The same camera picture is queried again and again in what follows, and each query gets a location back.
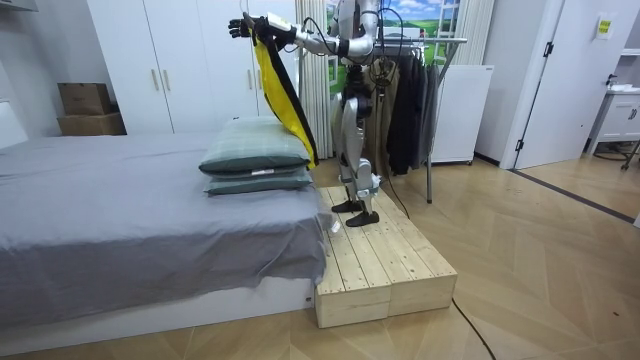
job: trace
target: wooden plank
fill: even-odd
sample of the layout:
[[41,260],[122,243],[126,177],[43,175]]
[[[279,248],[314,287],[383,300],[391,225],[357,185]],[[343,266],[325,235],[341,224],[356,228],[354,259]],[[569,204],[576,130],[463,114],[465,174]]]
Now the wooden plank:
[[318,327],[384,319],[389,314],[390,286],[320,295],[316,289]]
[[451,267],[444,257],[431,245],[420,230],[413,225],[411,220],[407,219],[406,215],[398,209],[393,200],[391,200],[384,191],[381,190],[378,192],[376,201],[434,275],[445,276],[457,274],[453,267]]
[[[331,200],[334,204],[340,204],[347,199],[347,195],[340,188],[329,188],[329,195],[331,196]],[[380,260],[378,260],[371,244],[369,244],[369,240],[367,240],[362,228],[350,228],[345,225],[347,219],[353,216],[354,214],[351,213],[338,214],[340,222],[342,223],[342,228],[349,238],[351,247],[358,258],[358,262],[360,263],[360,267],[362,268],[362,272],[364,273],[369,287],[387,286],[391,284],[387,273],[384,271],[382,264],[380,264]],[[348,271],[342,267],[340,270],[342,272]]]
[[389,240],[380,232],[378,224],[363,226],[362,230],[392,284],[413,280],[402,260],[390,246]]
[[420,258],[407,239],[404,238],[404,235],[402,235],[375,199],[373,201],[373,209],[380,216],[380,223],[378,224],[380,231],[386,237],[396,254],[398,254],[400,261],[402,261],[402,264],[409,271],[412,278],[414,280],[421,280],[434,277],[429,267],[424,263],[422,258]]
[[[324,189],[328,201],[331,201],[329,192]],[[344,231],[344,226],[340,226],[340,229],[336,233],[329,231],[329,241],[333,247],[333,253],[336,257],[338,268],[340,269],[340,276],[344,284],[345,291],[353,291],[366,289],[369,287],[369,283],[362,271],[358,257],[356,256],[351,242],[347,237],[347,233]]]
[[324,278],[318,285],[317,290],[319,294],[332,294],[336,292],[344,292],[344,284],[340,277],[340,269],[338,269],[338,263],[336,262],[335,255],[333,253],[333,247],[329,241],[329,236],[326,231],[323,232],[324,243],[327,247],[325,249],[327,269],[324,272]]
[[394,284],[389,316],[448,307],[458,275]]

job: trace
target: robot leg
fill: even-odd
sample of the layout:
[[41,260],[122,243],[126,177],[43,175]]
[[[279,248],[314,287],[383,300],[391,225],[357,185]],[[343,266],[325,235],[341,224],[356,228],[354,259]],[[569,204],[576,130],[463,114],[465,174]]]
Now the robot leg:
[[373,211],[371,199],[378,193],[380,178],[371,172],[371,163],[363,159],[364,123],[358,119],[358,99],[350,98],[346,101],[342,115],[342,149],[344,150],[348,169],[354,179],[355,194],[362,204],[363,212],[347,220],[349,227],[364,226],[380,221],[378,214]]
[[346,154],[344,153],[344,146],[342,143],[342,94],[336,94],[331,102],[332,109],[332,136],[333,146],[336,149],[336,155],[340,164],[340,181],[344,184],[347,192],[347,201],[342,204],[335,205],[331,208],[331,211],[335,213],[346,213],[354,211],[362,211],[360,201],[356,197],[355,185],[353,183],[353,176],[346,160]]

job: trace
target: hanging clothes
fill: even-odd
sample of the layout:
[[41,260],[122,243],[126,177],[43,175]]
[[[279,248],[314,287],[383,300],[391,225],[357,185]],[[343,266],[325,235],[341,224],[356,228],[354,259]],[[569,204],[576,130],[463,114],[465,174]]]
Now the hanging clothes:
[[438,95],[439,91],[439,77],[440,69],[438,65],[432,63],[425,67],[425,92],[423,96],[423,110],[421,129],[418,132],[418,152],[417,152],[417,166],[424,164],[427,157],[433,152],[433,145],[435,143],[436,128],[438,124]]
[[[381,79],[375,78],[375,74],[384,74]],[[371,90],[371,103],[373,109],[371,115],[365,120],[365,145],[364,156],[369,159],[375,174],[388,179],[389,156],[387,155],[387,136],[396,100],[398,80],[400,74],[396,63],[390,60],[377,59],[364,72],[364,81]],[[376,86],[376,83],[385,84],[384,89]]]
[[401,57],[398,70],[400,79],[386,149],[391,171],[405,175],[409,167],[417,168],[414,166],[419,151],[416,133],[421,129],[425,76],[422,62],[414,56]]

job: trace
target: green pillow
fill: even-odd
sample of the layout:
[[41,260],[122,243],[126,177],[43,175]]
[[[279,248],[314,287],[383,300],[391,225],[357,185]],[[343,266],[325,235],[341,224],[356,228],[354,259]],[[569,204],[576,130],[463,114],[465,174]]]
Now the green pillow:
[[229,120],[200,162],[206,174],[304,167],[304,144],[275,117]]
[[211,175],[211,181],[204,191],[211,195],[240,194],[264,190],[297,189],[312,182],[309,172],[304,168],[293,173],[274,173],[239,179]]

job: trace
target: pillow tag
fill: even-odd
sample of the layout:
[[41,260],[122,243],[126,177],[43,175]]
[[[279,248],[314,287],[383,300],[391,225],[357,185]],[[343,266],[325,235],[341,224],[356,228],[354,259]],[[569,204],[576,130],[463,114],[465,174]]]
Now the pillow tag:
[[274,172],[276,172],[274,169],[253,170],[251,172],[251,176],[270,175],[270,174],[273,174]]

